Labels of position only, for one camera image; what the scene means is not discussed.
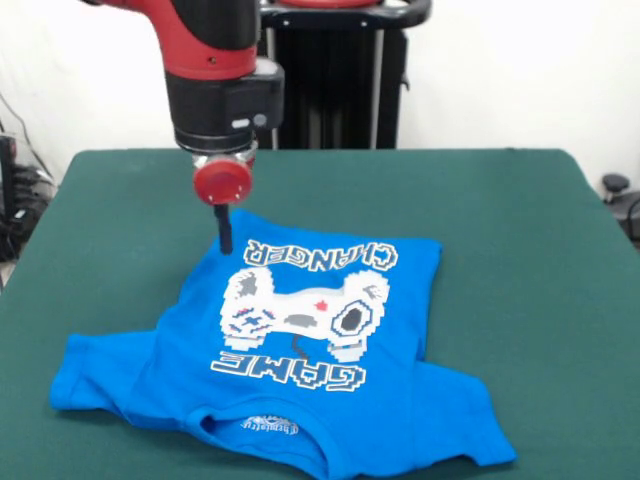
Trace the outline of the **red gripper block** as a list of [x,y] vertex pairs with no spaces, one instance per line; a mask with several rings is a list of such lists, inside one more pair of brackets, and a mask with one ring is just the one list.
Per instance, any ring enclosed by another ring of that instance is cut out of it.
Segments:
[[223,255],[233,252],[233,234],[228,204],[243,202],[253,185],[253,166],[258,142],[235,152],[193,154],[193,187],[198,198],[214,205],[219,248]]

